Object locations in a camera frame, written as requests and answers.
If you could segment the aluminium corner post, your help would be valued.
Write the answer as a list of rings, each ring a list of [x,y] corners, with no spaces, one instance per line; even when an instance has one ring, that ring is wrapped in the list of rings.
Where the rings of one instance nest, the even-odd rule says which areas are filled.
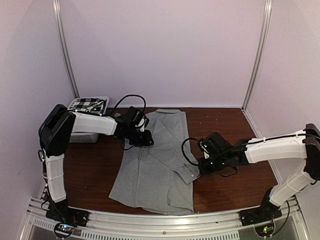
[[[64,62],[71,92],[74,98],[79,98],[80,93],[79,93],[74,72],[72,69],[72,64],[71,64],[70,55],[69,55],[68,46],[67,46],[67,39],[64,31],[63,17],[62,17],[62,11],[61,11],[61,1],[53,0],[52,5],[53,5],[53,14],[56,22],[58,40],[59,40],[60,48],[62,52],[62,59]]]
[[[250,75],[249,85],[248,85],[246,95],[243,101],[243,105],[241,108],[243,112],[245,112],[249,106],[250,99],[252,97],[256,81],[258,79],[259,70],[262,63],[262,59],[263,59],[263,53],[266,47],[266,42],[267,42],[269,30],[270,30],[272,10],[273,10],[273,1],[265,0],[257,50],[255,54],[253,68]]]

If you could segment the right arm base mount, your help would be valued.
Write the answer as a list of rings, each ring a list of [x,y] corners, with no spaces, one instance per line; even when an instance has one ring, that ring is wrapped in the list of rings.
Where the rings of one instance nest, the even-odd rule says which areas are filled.
[[[269,210],[262,207],[239,212],[242,226],[253,225],[255,233],[261,238],[271,237],[276,232],[275,219],[281,216],[282,212],[279,209]]]

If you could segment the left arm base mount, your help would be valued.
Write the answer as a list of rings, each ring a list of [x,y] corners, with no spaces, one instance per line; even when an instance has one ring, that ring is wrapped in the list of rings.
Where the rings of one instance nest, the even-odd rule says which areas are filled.
[[[53,233],[59,239],[70,237],[78,227],[86,227],[90,213],[86,210],[69,208],[66,216],[62,216],[57,210],[48,209],[45,217],[56,221]]]

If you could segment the grey long sleeve shirt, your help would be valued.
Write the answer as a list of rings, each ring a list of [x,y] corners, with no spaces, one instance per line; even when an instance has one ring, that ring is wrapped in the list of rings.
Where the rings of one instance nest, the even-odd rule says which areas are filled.
[[[123,153],[109,198],[163,215],[193,214],[193,182],[200,172],[190,144],[183,142],[189,137],[186,113],[158,109],[147,117],[154,144]]]

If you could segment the aluminium front rail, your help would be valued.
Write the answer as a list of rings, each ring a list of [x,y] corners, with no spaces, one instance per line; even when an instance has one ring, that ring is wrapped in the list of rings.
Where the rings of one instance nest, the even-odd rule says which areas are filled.
[[[257,225],[244,226],[239,210],[198,213],[188,216],[135,215],[89,211],[86,226],[78,226],[66,240],[311,240],[295,197],[282,229],[272,237],[260,237]],[[32,197],[18,240],[59,240],[57,221],[46,218],[48,204]]]

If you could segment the right aluminium corner post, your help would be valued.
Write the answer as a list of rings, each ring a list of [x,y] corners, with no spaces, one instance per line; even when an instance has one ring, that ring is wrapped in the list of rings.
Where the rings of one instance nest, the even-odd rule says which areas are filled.
[[[258,79],[259,70],[262,63],[262,59],[263,59],[263,53],[266,47],[266,42],[267,42],[269,30],[270,30],[272,10],[273,10],[273,1],[265,0],[257,50],[255,54],[253,68],[250,75],[249,85],[248,85],[246,95],[243,101],[243,105],[241,108],[243,112],[245,112],[249,106],[250,99],[252,97],[256,81]]]

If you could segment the black white checkered shirt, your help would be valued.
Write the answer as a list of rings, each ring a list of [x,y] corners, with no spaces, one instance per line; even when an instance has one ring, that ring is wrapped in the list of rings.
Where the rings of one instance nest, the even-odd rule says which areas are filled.
[[[87,114],[103,115],[106,105],[106,99],[87,97],[74,99],[67,108]]]

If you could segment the left aluminium corner post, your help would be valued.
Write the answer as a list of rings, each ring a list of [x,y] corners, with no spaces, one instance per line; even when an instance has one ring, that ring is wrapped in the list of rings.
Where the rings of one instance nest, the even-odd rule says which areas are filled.
[[[60,48],[62,52],[62,59],[64,62],[71,92],[74,98],[79,98],[80,93],[79,93],[74,72],[72,69],[72,64],[71,64],[70,55],[69,55],[68,46],[67,46],[67,39],[64,31],[63,17],[62,17],[62,11],[61,11],[61,1],[53,0],[52,5],[53,5],[53,14],[56,22],[58,40],[59,40]]]

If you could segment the white plastic basket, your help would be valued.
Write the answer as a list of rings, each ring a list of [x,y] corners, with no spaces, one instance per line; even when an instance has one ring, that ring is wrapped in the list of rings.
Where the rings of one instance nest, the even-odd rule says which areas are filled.
[[[106,117],[106,111],[110,98],[108,96],[90,96],[78,98],[102,98],[107,100],[107,104],[104,114],[84,113],[69,109],[75,114],[75,121],[69,138],[69,142],[95,143],[98,141],[100,134],[109,135],[114,126],[112,120]]]

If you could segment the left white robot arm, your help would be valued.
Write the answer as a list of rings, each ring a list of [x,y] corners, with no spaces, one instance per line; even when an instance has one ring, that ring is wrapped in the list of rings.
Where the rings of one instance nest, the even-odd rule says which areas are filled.
[[[39,128],[39,143],[44,153],[46,182],[51,199],[56,203],[52,213],[61,222],[72,218],[72,211],[62,201],[67,198],[64,186],[63,161],[73,133],[94,133],[126,139],[131,146],[149,147],[154,144],[146,129],[147,116],[131,106],[124,115],[91,114],[68,109],[57,104]]]

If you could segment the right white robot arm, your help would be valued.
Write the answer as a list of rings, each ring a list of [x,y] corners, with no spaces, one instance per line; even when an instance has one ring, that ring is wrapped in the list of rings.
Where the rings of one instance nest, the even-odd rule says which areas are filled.
[[[259,220],[268,220],[282,204],[308,185],[320,180],[320,131],[313,123],[304,129],[274,137],[244,138],[230,144],[218,132],[198,143],[204,156],[198,160],[200,175],[236,169],[264,161],[302,159],[297,172],[269,189],[256,210]]]

